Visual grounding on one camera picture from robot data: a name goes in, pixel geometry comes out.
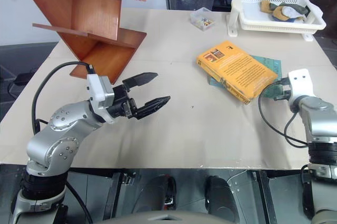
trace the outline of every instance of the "beige table surface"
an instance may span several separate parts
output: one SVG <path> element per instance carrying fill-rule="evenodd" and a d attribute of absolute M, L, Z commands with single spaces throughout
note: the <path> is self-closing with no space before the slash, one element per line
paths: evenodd
<path fill-rule="evenodd" d="M 196 57 L 230 40 L 252 55 L 282 60 L 282 72 L 307 68 L 315 94 L 337 105 L 337 71 L 316 41 L 300 34 L 239 30 L 227 36 L 224 16 L 202 32 L 189 23 L 187 11 L 122 10 L 121 27 L 147 32 L 116 84 L 143 72 L 159 74 L 135 87 L 130 97 L 139 106 L 170 95 L 155 114 L 140 121 L 120 118 L 105 124 L 82 143 L 73 167 L 83 168 L 251 168 L 299 169 L 308 163 L 307 149 L 295 149 L 262 121 L 257 100 L 243 105 L 229 92 L 210 86 Z M 31 104 L 44 77 L 57 65 L 75 60 L 60 41 L 38 69 L 0 124 L 0 163 L 25 164 L 32 137 Z M 37 103 L 37 117 L 48 120 L 64 104 L 88 99 L 86 81 L 69 76 L 72 66 L 60 70 L 46 85 Z M 282 129 L 291 116 L 285 101 L 264 100 L 265 115 Z M 289 134 L 305 140 L 296 118 Z"/>

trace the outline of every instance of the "small plastic box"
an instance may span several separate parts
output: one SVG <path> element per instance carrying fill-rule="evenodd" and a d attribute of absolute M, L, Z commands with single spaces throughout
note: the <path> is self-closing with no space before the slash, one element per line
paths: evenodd
<path fill-rule="evenodd" d="M 203 31 L 209 29 L 215 23 L 212 12 L 205 7 L 192 12 L 190 18 L 191 23 Z"/>

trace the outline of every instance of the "white plastic basket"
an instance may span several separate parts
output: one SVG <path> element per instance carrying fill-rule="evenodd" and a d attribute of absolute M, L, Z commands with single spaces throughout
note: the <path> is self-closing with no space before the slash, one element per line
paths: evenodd
<path fill-rule="evenodd" d="M 298 4 L 303 7 L 307 6 L 310 13 L 306 21 L 295 20 L 293 23 L 275 21 L 272 18 L 272 14 L 261 12 L 261 1 L 262 0 L 232 0 L 231 13 L 226 16 L 229 36 L 237 36 L 238 18 L 240 19 L 241 28 L 244 30 L 301 33 L 306 41 L 312 41 L 312 34 L 326 27 L 326 23 L 322 19 L 323 12 L 309 0 L 269 0 L 276 5 L 285 2 Z"/>

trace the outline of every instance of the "white wall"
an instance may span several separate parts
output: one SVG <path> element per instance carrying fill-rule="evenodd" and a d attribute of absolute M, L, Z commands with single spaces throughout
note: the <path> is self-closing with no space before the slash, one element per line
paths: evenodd
<path fill-rule="evenodd" d="M 166 0 L 122 0 L 122 7 L 166 9 Z M 49 24 L 33 0 L 0 0 L 0 46 L 60 40 L 56 32 L 32 23 Z"/>

